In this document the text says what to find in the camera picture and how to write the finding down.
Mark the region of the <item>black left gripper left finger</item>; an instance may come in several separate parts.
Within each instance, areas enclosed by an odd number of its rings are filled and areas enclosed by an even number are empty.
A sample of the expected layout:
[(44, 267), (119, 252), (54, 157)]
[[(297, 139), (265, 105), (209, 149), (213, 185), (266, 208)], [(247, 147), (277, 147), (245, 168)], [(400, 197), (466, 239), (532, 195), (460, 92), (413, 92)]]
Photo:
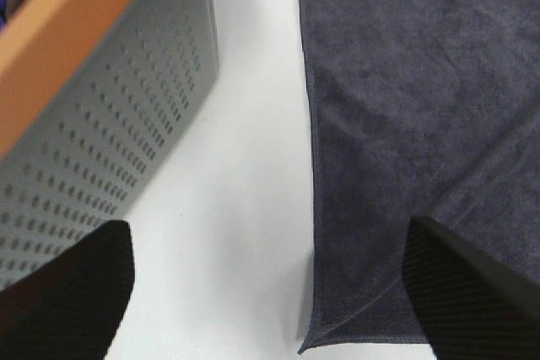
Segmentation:
[(2, 291), (1, 357), (105, 358), (134, 280), (129, 224), (103, 224)]

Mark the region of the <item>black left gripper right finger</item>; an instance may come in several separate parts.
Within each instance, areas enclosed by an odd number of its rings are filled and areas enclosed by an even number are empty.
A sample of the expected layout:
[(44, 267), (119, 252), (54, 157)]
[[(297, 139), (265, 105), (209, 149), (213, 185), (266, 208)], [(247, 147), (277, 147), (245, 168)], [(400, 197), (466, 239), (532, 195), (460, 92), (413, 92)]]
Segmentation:
[(437, 358), (539, 357), (539, 286), (432, 218), (409, 222), (403, 282)]

